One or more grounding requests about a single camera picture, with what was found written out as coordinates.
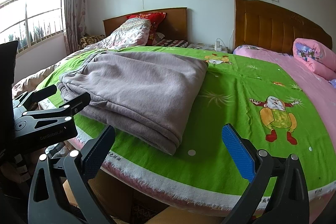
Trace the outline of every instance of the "red pillow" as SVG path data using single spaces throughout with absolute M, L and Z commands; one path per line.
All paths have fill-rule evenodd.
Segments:
M 153 14 L 138 14 L 138 15 L 130 15 L 127 16 L 127 19 L 130 18 L 145 18 L 149 19 L 151 21 L 151 29 L 149 31 L 149 36 L 147 40 L 147 46 L 151 46 L 153 44 L 153 40 L 155 37 L 156 29 L 158 28 L 158 25 L 165 19 L 166 13 L 153 13 Z

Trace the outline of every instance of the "window frame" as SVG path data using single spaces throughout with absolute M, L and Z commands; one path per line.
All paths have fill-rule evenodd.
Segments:
M 0 8 L 5 7 L 5 6 L 7 6 L 7 5 L 9 5 L 9 4 L 11 4 L 11 3 L 15 2 L 15 1 L 18 1 L 18 0 L 5 0 L 5 1 L 3 1 L 2 3 L 0 3 Z M 60 0 L 60 8 L 56 8 L 56 9 L 52 9 L 52 10 L 48 10 L 48 11 L 39 13 L 39 14 L 37 14 L 37 15 L 33 15 L 33 16 L 31 16 L 31 17 L 27 17 L 27 0 L 25 0 L 25 19 L 16 22 L 15 24 L 13 24 L 13 25 L 7 27 L 6 29 L 4 29 L 4 30 L 2 31 L 2 32 L 5 32 L 5 31 L 7 31 L 8 29 L 12 28 L 13 26 L 18 25 L 18 24 L 21 24 L 22 22 L 25 22 L 27 45 L 24 46 L 24 47 L 21 48 L 21 49 L 18 49 L 18 50 L 17 50 L 17 54 L 20 54 L 20 55 L 21 55 L 21 54 L 23 54 L 24 52 L 27 52 L 28 50 L 30 50 L 31 48 L 36 47 L 37 44 L 38 44 L 39 42 L 44 41 L 44 40 L 46 40 L 46 39 L 48 39 L 48 38 L 50 38 L 50 37 L 54 37 L 54 36 L 59 35 L 59 34 L 61 34 L 61 33 L 64 32 L 65 26 L 64 26 L 64 18 L 63 18 L 63 3 L 64 3 L 64 1 L 63 1 L 63 0 Z M 61 16 L 60 16 L 60 28 L 61 28 L 61 30 L 60 30 L 60 31 L 57 31 L 57 32 L 54 32 L 54 33 L 51 33 L 51 34 L 49 34 L 49 35 L 46 34 L 46 35 L 45 35 L 44 37 L 42 37 L 42 38 L 39 38 L 39 39 L 37 39 L 37 40 L 33 40 L 33 41 L 31 41 L 31 39 L 30 39 L 30 35 L 29 35 L 29 30 L 28 30 L 28 20 L 31 19 L 31 18 L 33 18 L 33 17 L 39 16 L 39 15 L 43 15 L 43 14 L 45 14 L 45 13 L 49 13 L 49 12 L 52 12 L 52 11 L 55 11 L 55 10 L 60 10 L 60 14 L 61 14 Z

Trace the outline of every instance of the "white fringe border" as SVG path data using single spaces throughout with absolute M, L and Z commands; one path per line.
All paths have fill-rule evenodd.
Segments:
M 43 109 L 55 108 L 55 106 L 50 102 L 49 99 L 45 99 L 39 104 Z M 79 127 L 76 126 L 76 128 L 78 135 L 77 137 L 69 140 L 69 142 L 75 148 L 80 149 L 88 140 L 92 138 Z M 118 161 L 116 160 L 116 158 L 110 156 L 111 153 L 113 153 L 113 155 L 117 156 L 118 158 L 121 158 L 121 160 Z M 171 203 L 170 205 L 174 205 L 173 200 L 182 200 L 187 201 L 188 203 L 192 203 L 194 205 L 227 212 L 232 210 L 232 208 L 235 206 L 240 198 L 239 195 L 216 193 L 213 191 L 199 189 L 181 182 L 174 181 L 172 179 L 158 175 L 150 170 L 147 170 L 139 165 L 136 165 L 113 151 L 111 151 L 110 154 L 106 157 L 103 166 L 104 167 L 102 167 L 102 169 L 110 175 L 115 176 L 114 170 L 117 170 L 118 173 L 122 173 L 132 180 L 136 180 L 137 183 L 142 186 L 142 189 L 137 190 L 147 195 L 150 194 L 146 191 L 145 188 L 164 193 L 166 196 L 169 196 L 172 199 L 172 202 L 169 202 Z M 308 191 L 309 200 L 320 198 L 330 193 L 334 189 L 336 189 L 336 181 L 331 182 L 321 188 L 310 190 Z M 269 198 L 269 196 L 264 196 L 261 199 L 257 210 L 264 210 L 266 208 L 266 205 L 268 203 L 267 200 Z M 217 212 L 215 213 L 215 215 L 225 216 L 227 215 L 227 213 L 221 214 Z

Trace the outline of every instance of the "pink rolled quilt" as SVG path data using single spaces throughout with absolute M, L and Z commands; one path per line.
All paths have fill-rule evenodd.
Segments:
M 326 80 L 336 79 L 336 54 L 322 43 L 305 38 L 297 38 L 293 44 L 294 58 L 313 73 Z

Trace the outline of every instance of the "cartoon character print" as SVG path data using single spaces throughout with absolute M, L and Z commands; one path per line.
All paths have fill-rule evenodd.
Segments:
M 292 103 L 286 103 L 274 96 L 269 96 L 265 102 L 256 101 L 250 98 L 251 103 L 255 106 L 263 107 L 260 110 L 260 119 L 262 123 L 270 130 L 265 140 L 274 142 L 278 136 L 274 128 L 287 129 L 287 141 L 292 145 L 297 145 L 297 140 L 292 136 L 294 129 L 297 127 L 296 118 L 293 113 L 287 112 L 286 107 L 294 107 L 300 103 L 295 100 Z
M 297 49 L 298 56 L 300 56 L 306 62 L 308 61 L 308 58 L 320 62 L 320 58 L 323 56 L 321 53 L 317 53 L 315 49 L 301 43 L 296 43 L 295 47 Z
M 280 85 L 280 86 L 285 86 L 283 83 L 281 82 L 273 82 L 274 85 Z
M 260 50 L 260 48 L 259 48 L 259 47 L 252 46 L 252 45 L 247 45 L 247 47 L 248 47 L 250 50 L 257 50 L 257 51 L 259 51 L 259 50 Z
M 231 62 L 229 62 L 229 57 L 227 55 L 223 55 L 223 56 L 218 56 L 217 54 L 212 54 L 212 55 L 207 55 L 204 57 L 206 59 L 206 62 L 210 63 L 210 64 L 221 64 L 221 63 L 227 63 L 232 65 Z

